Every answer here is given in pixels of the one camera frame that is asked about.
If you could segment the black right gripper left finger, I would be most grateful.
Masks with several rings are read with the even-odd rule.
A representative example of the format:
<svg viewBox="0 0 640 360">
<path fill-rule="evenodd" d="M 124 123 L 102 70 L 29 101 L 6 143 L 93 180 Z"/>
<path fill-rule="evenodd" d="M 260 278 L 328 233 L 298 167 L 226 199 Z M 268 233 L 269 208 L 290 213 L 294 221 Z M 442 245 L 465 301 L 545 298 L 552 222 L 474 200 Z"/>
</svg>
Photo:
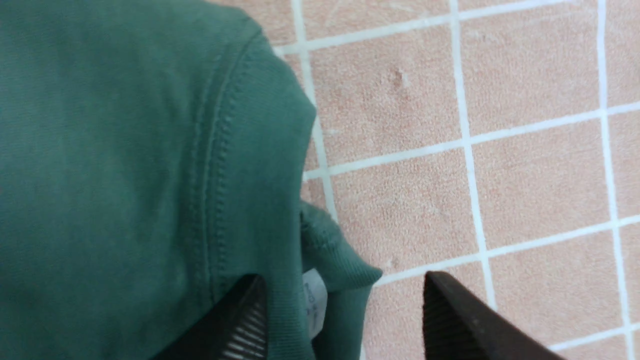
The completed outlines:
<svg viewBox="0 0 640 360">
<path fill-rule="evenodd" d="M 266 281 L 262 276 L 242 276 L 210 312 L 154 359 L 267 359 L 267 295 Z"/>
</svg>

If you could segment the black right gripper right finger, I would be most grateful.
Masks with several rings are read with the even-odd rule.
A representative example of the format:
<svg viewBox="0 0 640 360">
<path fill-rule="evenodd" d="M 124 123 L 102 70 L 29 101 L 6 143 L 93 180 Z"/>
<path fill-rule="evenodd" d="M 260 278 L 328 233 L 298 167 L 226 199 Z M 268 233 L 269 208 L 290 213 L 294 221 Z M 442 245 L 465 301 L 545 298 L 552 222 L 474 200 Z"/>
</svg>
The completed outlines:
<svg viewBox="0 0 640 360">
<path fill-rule="evenodd" d="M 450 273 L 428 271 L 422 333 L 427 360 L 560 360 Z"/>
</svg>

